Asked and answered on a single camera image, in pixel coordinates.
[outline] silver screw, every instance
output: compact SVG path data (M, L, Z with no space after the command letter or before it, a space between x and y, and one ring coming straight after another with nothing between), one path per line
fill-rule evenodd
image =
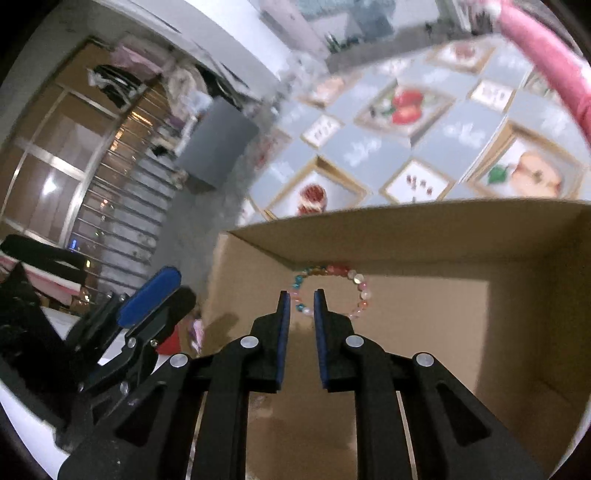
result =
M187 355L183 355L182 353L177 353L176 355L173 355L172 357L170 357L170 364L174 368L183 367L183 366L187 365L188 361L189 361L189 359L187 358Z
M240 345L242 345L244 348L254 348L258 345L258 338L249 335L240 340Z
M345 343L353 348L359 348L363 345L363 339L359 335L349 335Z
M129 394L129 384L126 381L121 382L119 391L126 397Z
M420 353L417 355L417 363L421 367L430 367L435 363L435 359L428 353Z

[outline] pink cloth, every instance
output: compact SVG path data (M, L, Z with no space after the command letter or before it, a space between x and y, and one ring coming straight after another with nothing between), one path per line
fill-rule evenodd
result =
M551 30L509 3L502 3L499 25L548 79L591 144L591 86L574 53Z

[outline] colorful bracelet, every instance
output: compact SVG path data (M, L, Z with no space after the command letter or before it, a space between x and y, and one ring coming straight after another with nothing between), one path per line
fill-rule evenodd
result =
M353 280L353 283L357 285L357 289L360 292L359 297L361 300L357 304L357 308L349 313L350 319L359 317L369 306L368 300L371 298L371 292L368 289L367 282L365 281L363 275L361 273L357 273L355 270L351 270L349 267L343 267L341 265L328 265L325 267L305 268L301 273L298 273L295 276L293 285L290 288L290 297L295 303L295 309L298 312L302 312L308 317L314 315L312 309L302 303L300 296L301 284L306 277L311 277L312 275L335 275L337 277L347 277L349 280Z

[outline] beaded bracelet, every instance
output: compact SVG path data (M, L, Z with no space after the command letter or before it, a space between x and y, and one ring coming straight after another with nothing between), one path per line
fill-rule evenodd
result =
M302 282L306 277L311 277L312 275L334 275L337 277L347 277L349 280L353 280L353 283L357 285L357 289L360 292L359 297L361 300L357 304L357 308L349 313L350 319L359 317L369 306L368 300L371 298L371 292L368 290L368 285L363 275L361 273L357 273L355 270L352 270L349 267L343 267L341 265L328 265L323 267L308 267L295 276L293 285L290 288L290 297L296 303L295 309L298 312L302 312L308 317L314 315L312 309L304 305L300 297L300 287Z

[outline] cardboard box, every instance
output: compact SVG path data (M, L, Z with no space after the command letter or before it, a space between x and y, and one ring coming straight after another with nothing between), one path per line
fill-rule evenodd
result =
M373 293L355 331L390 353L431 352L550 473L591 392L591 206L483 200L337 212L220 236L204 353L248 334L304 267L346 263ZM352 282L304 281L350 311ZM247 471L259 480L355 479L352 393L320 385L313 319L292 307L282 391L253 394Z

